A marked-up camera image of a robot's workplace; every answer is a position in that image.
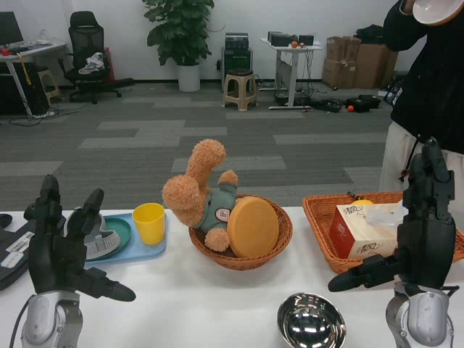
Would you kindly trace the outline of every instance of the black office chair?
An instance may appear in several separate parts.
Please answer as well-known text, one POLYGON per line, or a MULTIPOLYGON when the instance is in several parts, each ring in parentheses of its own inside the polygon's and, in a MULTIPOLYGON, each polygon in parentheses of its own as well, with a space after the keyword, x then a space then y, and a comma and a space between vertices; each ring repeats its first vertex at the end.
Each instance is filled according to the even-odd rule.
POLYGON ((87 58, 97 52, 104 54, 104 30, 98 24, 93 12, 80 11, 74 12, 71 15, 69 33, 72 44, 73 69, 66 71, 63 64, 63 59, 58 59, 59 66, 65 74, 65 78, 69 80, 77 92, 70 95, 70 101, 78 94, 91 94, 92 103, 96 104, 95 95, 99 92, 113 92, 118 98, 121 93, 111 86, 106 86, 105 81, 109 76, 109 64, 104 55, 104 69, 90 74, 80 74, 79 69, 87 64, 87 58))

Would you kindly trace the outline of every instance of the plush bunny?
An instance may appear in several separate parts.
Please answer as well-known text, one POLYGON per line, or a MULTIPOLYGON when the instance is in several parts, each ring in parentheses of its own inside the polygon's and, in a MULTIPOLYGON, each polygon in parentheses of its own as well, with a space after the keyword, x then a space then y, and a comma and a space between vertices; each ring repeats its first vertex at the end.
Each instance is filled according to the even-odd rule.
POLYGON ((186 174, 171 178, 162 192, 175 216, 188 227, 204 231, 205 245, 215 252, 229 247, 227 222, 235 207, 239 184, 237 174, 228 170, 219 178, 219 190, 210 191, 210 174, 224 159, 225 149, 219 141, 200 141, 188 161, 186 174))

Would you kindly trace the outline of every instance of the cloth on chair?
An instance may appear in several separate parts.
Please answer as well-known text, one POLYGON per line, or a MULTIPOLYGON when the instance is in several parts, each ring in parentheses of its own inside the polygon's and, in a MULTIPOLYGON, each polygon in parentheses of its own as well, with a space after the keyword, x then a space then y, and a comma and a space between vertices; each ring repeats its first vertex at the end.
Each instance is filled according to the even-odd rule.
POLYGON ((92 57, 87 58, 87 65, 79 69, 81 75, 88 75, 99 70, 104 70, 103 54, 95 53, 92 57))

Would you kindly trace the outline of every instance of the tissue box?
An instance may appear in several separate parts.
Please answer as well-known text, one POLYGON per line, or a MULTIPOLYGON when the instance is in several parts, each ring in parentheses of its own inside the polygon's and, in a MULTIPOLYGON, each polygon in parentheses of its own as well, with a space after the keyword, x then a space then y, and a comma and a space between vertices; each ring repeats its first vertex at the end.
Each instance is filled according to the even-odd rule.
POLYGON ((365 216, 371 209, 393 214, 397 203, 374 205, 337 205, 330 236, 339 257, 365 259, 375 254, 388 257, 397 247, 397 229, 368 225, 365 216))

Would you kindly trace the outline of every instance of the green leaves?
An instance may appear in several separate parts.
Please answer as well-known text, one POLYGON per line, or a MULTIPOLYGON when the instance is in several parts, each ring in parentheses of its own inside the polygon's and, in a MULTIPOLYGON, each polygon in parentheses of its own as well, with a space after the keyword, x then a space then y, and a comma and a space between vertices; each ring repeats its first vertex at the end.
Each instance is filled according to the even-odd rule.
POLYGON ((182 16, 189 19, 201 18, 203 12, 196 6, 184 7, 182 10, 182 16))
POLYGON ((158 46, 159 63, 171 58, 178 65, 196 65, 211 54, 206 43, 206 21, 213 0, 142 0, 149 8, 145 18, 157 22, 148 37, 148 46, 158 46))

